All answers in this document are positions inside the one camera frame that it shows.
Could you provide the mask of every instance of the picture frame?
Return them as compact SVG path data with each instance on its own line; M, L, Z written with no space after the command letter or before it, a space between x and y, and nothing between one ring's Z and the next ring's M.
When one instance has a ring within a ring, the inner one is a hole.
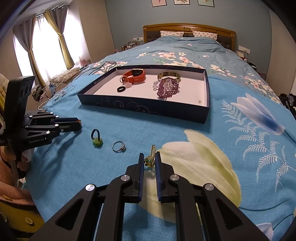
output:
M214 0L197 0L198 5L207 6L207 7L215 7Z
M166 6L166 0L151 0L152 7Z
M189 5L190 4L190 0L174 0L174 4L175 5Z

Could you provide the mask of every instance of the wall outlet panel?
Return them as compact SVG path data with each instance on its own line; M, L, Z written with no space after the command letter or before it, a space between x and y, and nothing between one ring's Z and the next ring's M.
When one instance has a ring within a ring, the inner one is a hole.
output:
M246 52L246 53L250 53L250 50L245 48L245 47L242 47L242 46L239 46L239 50L240 51L243 51L243 52Z
M244 53L241 53L241 52L239 52L239 51L236 51L236 54L237 54L239 57L244 58Z
M143 37L140 37L140 38L134 38L133 41L144 41L144 38L143 38Z

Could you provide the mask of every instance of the white curtain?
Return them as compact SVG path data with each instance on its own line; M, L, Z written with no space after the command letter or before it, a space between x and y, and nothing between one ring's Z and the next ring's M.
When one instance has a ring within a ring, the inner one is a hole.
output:
M80 23L71 14L67 13L64 36L70 55L76 64L79 64L79 56L82 54L81 32ZM22 75L33 75L28 53L15 36L13 40L17 62ZM38 69L45 82L67 70L59 45L58 35L43 16L36 18L33 33L33 52Z
M28 52L19 43L15 35L13 35L13 45L15 47L15 55L17 57L17 62L19 64L22 76L33 76Z
M67 70L57 33L43 16L36 18L32 50L45 82Z

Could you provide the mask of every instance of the green bead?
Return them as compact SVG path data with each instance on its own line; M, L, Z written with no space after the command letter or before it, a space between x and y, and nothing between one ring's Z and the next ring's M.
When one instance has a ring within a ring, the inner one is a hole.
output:
M103 144L103 139L100 138L100 140L99 140L97 137L95 137L95 138L93 139L93 144L94 144L95 146L100 146L100 145Z

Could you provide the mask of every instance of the blue floral bedspread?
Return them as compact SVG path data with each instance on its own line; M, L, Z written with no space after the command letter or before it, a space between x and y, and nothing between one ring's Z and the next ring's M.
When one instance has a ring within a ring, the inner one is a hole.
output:
M146 113L81 105L77 92L102 74L105 61L205 68L210 112L205 124ZM35 150L27 185L47 221L88 183L109 183L147 156L152 144L162 161L191 183L213 183L272 241L296 215L295 119L273 90L235 53L215 40L162 37L90 65L75 87L47 105L61 117L82 120L79 133L63 133ZM99 129L101 148L91 131ZM112 151L121 140L127 150ZM126 204L123 240L176 240L172 205L158 202L154 168L145 169L143 200Z

